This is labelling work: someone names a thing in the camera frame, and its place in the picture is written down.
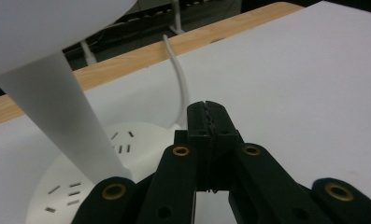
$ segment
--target brass screw hole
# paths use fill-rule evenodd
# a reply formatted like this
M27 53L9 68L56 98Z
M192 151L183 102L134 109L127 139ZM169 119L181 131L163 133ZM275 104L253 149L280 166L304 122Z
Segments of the brass screw hole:
M102 195L106 200L117 200L126 193L126 186L123 184L111 184L104 188Z
M243 151L251 156L258 156L261 154L261 150L257 147L246 146L243 148Z
M354 199L354 196L350 192L350 190L338 184L328 183L327 185L325 185L325 191L329 195L331 195L331 197L334 197L343 202L350 202Z
M175 147L173 149L173 153L176 156L186 156L190 153L191 151L187 147Z

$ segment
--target wooden surface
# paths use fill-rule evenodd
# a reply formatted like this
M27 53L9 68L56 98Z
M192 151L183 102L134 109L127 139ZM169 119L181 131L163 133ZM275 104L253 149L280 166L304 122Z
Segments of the wooden surface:
M300 9L302 7L289 3L274 3L182 35L174 36L170 38L170 43L176 54L182 54ZM164 44L163 42L158 42L79 69L74 74L82 89L86 91L166 59L168 59L168 54ZM15 119L21 115L23 115L21 109L7 95L0 97L0 123Z

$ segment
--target power socket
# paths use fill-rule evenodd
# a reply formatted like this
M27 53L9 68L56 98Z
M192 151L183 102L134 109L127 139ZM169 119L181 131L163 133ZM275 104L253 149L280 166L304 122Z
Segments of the power socket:
M154 173L164 150L173 144L174 133L154 124L128 122L105 128L127 177L139 182ZM64 155L42 176L31 199L27 224L71 223L94 184Z

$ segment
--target white cable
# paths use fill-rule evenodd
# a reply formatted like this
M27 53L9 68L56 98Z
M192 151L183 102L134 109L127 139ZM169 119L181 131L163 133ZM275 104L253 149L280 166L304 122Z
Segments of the white cable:
M186 120L186 108L189 105L189 92L188 92L188 87L186 85L186 80L185 80L185 75L182 70L181 65L179 64L179 61L177 59L176 54L174 53L173 49L171 48L170 41L167 38L167 35L163 35L163 40L165 43L165 47L167 48L168 54L170 54L170 60L171 63L174 66L174 69L176 70L176 74L178 77L178 82L179 82L179 87L181 90L181 98L182 98L182 108L179 113L179 116L177 118L177 121L175 124L170 128L171 130L176 130L178 127L181 127L181 125L185 122Z
M89 45L87 44L86 40L80 41L80 45L82 46L87 65L92 65L92 64L97 63L97 60L95 59L94 54L90 50Z

